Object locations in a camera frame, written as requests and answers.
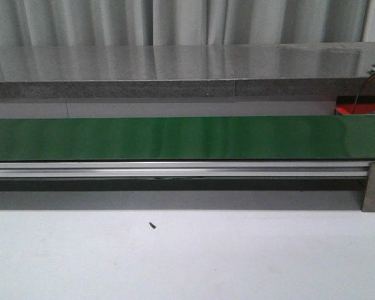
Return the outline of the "grey pleated curtain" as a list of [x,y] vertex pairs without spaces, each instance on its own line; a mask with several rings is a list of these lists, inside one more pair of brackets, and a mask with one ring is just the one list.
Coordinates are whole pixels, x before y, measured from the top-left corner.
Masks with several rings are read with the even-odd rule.
[[0,46],[358,42],[368,1],[0,1]]

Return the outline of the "grey granite counter shelf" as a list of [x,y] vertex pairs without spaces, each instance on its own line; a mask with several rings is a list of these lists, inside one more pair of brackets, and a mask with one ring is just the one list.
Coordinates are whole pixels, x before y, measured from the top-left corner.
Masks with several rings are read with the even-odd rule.
[[0,99],[375,95],[375,42],[0,46]]

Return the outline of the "aluminium conveyor side rail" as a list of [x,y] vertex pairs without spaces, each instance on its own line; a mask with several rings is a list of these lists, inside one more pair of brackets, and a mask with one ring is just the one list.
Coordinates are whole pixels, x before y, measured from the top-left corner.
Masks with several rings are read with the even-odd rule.
[[0,178],[365,177],[369,161],[0,162]]

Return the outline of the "green conveyor belt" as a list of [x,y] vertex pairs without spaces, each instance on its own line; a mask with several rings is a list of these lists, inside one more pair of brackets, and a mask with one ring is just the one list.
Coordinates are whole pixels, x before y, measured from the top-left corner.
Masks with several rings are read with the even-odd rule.
[[0,119],[0,161],[375,159],[375,115]]

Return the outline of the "red plastic tray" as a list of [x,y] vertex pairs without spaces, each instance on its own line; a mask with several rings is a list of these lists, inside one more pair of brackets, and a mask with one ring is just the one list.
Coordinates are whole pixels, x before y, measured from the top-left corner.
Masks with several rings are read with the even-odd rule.
[[375,114],[375,96],[339,96],[336,101],[336,115]]

